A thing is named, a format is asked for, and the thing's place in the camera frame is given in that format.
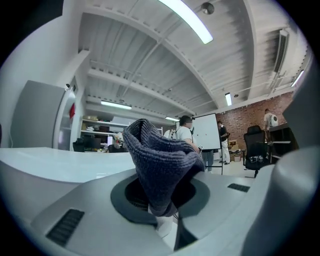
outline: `shelf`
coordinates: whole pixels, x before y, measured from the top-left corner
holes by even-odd
[[[273,141],[273,144],[290,144],[291,141]]]
[[[122,124],[122,123],[116,123],[116,122],[104,122],[104,121],[95,121],[95,120],[89,120],[89,119],[82,119],[82,122],[84,123],[90,123],[90,124],[97,124],[100,126],[113,126],[113,127],[127,127],[128,124]]]
[[[272,157],[273,157],[273,158],[278,158],[278,159],[280,159],[280,158],[281,158],[281,156],[276,155],[276,154],[273,154],[273,155],[272,155]]]
[[[86,133],[86,134],[117,135],[116,133],[102,132],[102,131],[81,130],[81,132],[82,132],[82,133]]]

